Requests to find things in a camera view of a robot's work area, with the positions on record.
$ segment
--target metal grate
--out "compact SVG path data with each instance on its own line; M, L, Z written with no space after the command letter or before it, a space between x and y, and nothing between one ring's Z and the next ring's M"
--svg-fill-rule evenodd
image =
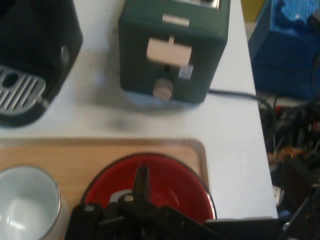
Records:
M16 79L8 84L10 76L16 76ZM43 78L0 65L0 114L26 112L41 99L45 89Z

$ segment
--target white table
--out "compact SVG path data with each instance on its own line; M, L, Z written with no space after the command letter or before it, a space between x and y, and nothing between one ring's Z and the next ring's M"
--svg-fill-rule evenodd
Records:
M84 43L61 92L32 125L1 138L195 138L203 143L218 218L277 217L256 101L208 95L201 105L126 94L116 63L121 0L75 0ZM255 93L240 0L211 88Z

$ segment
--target wooden tray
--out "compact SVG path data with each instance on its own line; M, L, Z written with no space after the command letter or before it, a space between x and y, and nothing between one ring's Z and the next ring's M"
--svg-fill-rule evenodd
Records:
M46 170L72 210L104 167L136 153L161 153L180 160L208 186L205 149L192 139L7 139L0 141L0 171L21 164Z

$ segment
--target white cup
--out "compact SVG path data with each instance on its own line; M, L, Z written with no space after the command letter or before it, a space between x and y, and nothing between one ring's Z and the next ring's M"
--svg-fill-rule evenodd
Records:
M42 169L0 171L0 240L58 240L69 216L56 182Z

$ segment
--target blue object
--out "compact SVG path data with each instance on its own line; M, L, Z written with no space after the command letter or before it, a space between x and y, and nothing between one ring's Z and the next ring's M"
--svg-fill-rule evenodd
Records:
M308 18L319 0L269 0L248 46L257 90L311 100L320 92L320 34Z

